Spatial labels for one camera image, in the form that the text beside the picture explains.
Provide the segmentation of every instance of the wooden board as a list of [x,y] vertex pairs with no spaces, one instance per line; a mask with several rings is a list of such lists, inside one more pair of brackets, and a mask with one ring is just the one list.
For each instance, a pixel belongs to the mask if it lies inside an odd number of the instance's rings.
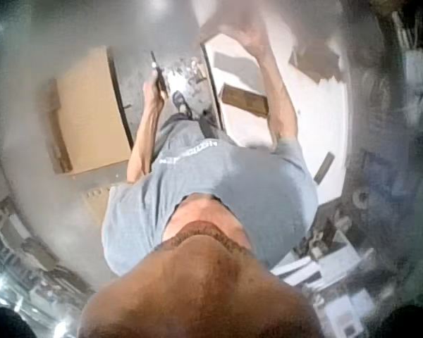
[[59,127],[69,155],[70,174],[83,173],[130,157],[106,48],[90,53],[57,79]]

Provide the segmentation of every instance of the wooden block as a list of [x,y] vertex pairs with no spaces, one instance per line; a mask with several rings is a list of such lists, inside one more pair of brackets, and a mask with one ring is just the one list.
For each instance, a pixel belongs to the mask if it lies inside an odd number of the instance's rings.
[[221,100],[224,104],[249,111],[262,118],[267,118],[269,114],[266,96],[235,88],[228,84],[224,84],[221,90]]

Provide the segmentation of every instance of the plywood panel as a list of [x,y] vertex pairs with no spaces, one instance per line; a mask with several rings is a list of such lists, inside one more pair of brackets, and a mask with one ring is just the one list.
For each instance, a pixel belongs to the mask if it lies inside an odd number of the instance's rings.
[[92,49],[58,80],[59,126],[72,165],[82,173],[130,157],[106,48]]

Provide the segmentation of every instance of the left hand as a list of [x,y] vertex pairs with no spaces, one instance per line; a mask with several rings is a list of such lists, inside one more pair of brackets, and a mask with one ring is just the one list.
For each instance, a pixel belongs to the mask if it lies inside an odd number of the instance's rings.
[[154,70],[150,78],[144,82],[142,92],[144,93],[145,108],[149,110],[154,109],[157,113],[160,113],[163,110],[168,95],[166,92],[160,92],[157,86],[157,79],[158,72]]

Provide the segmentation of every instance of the shoe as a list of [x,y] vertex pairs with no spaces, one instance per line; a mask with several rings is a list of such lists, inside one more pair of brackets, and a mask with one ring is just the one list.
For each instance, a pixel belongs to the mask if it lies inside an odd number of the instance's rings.
[[175,92],[172,95],[172,103],[177,108],[179,113],[186,115],[188,120],[192,120],[192,111],[190,106],[186,103],[185,97],[179,91]]

